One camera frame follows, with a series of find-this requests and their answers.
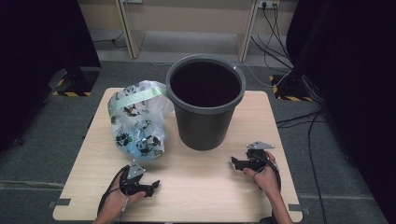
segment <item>transparent plastic bag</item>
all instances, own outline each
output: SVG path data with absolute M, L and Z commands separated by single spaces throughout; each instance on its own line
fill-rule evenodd
M 117 147 L 143 161 L 164 153 L 163 116 L 173 110 L 164 84 L 139 82 L 114 93 L 107 106 Z

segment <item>electrical outlet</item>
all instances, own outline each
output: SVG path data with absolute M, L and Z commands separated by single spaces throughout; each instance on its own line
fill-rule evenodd
M 277 7 L 279 7 L 279 1 L 260 1 L 259 2 L 259 8 L 262 8 L 262 3 L 266 3 L 267 4 L 267 6 L 266 6 L 266 8 L 265 9 L 268 9 L 268 8 L 275 8 L 275 4 L 276 4 L 276 6 Z

